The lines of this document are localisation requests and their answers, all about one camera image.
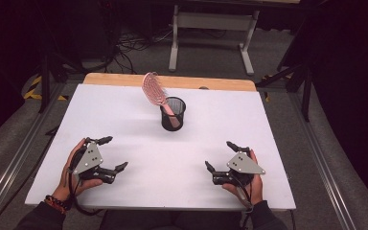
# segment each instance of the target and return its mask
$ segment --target pink hairbrush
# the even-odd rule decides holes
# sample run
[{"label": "pink hairbrush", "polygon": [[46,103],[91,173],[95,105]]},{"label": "pink hairbrush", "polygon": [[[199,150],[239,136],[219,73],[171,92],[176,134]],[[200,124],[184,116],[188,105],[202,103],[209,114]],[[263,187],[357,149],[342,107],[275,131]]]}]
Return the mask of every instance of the pink hairbrush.
[{"label": "pink hairbrush", "polygon": [[175,114],[167,104],[166,94],[163,88],[160,86],[157,73],[152,72],[145,74],[145,77],[143,78],[142,89],[152,104],[163,106],[164,110],[169,115],[172,126],[179,127],[180,122],[176,117],[174,117]]}]

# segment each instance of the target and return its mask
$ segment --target background table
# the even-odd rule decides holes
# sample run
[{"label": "background table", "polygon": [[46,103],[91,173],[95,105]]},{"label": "background table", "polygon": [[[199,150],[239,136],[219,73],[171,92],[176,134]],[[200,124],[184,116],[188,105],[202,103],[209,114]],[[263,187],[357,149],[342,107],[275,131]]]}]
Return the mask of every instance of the background table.
[{"label": "background table", "polygon": [[[85,207],[242,210],[244,207],[233,195],[213,184],[204,163],[207,160],[217,171],[228,171],[226,163],[235,155],[226,146],[226,141],[231,141],[256,152],[259,164],[266,170],[264,198],[269,200],[269,206],[295,209],[261,97],[250,87],[252,81],[160,77],[164,86],[185,81],[190,87],[166,88],[171,96],[187,104],[184,127],[168,132],[161,127],[159,107],[148,101],[141,87],[131,86],[140,85],[142,79],[143,76],[103,74],[86,77],[70,102],[29,191],[27,204],[36,205],[54,190],[63,162],[82,137],[113,136],[110,143],[99,146],[101,166],[113,169],[126,161],[128,165],[113,184],[80,195],[79,202]],[[93,81],[120,85],[89,84]],[[196,85],[213,89],[225,84],[228,88],[247,84],[249,88],[195,89],[199,87]]]}]

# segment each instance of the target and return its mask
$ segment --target beaded bracelet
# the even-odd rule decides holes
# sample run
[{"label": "beaded bracelet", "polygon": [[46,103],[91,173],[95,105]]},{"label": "beaded bracelet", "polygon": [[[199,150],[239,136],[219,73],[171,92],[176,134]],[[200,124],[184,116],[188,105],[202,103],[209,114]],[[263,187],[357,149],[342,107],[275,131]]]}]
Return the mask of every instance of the beaded bracelet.
[{"label": "beaded bracelet", "polygon": [[65,214],[68,210],[71,209],[70,206],[66,205],[61,200],[56,199],[52,195],[46,195],[44,202],[46,202],[48,205],[52,206],[53,208],[59,210],[62,214]]}]

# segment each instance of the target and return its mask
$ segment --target pen holder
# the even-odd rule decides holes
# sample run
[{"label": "pen holder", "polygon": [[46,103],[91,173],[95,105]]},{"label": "pen holder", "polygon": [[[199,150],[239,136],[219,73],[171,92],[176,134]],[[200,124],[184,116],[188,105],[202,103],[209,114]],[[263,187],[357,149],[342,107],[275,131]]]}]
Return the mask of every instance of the pen holder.
[{"label": "pen holder", "polygon": [[186,105],[184,101],[177,97],[168,97],[166,101],[174,115],[169,115],[164,106],[160,106],[161,126],[167,131],[178,131],[184,125],[184,112]]}]

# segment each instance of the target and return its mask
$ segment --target person's right hand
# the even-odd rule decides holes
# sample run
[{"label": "person's right hand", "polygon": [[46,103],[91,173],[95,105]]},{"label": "person's right hand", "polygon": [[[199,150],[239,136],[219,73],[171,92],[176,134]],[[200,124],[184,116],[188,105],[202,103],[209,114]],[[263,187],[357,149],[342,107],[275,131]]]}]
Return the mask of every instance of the person's right hand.
[{"label": "person's right hand", "polygon": [[[256,159],[255,152],[253,150],[250,151],[250,155],[252,157],[252,160],[258,163],[258,160]],[[239,197],[238,191],[236,189],[236,186],[233,184],[223,184],[222,188],[229,191],[233,195],[237,196],[238,199],[242,202],[242,199]],[[263,182],[259,174],[254,174],[252,183],[245,186],[246,191],[251,196],[250,202],[255,205],[263,200]]]}]

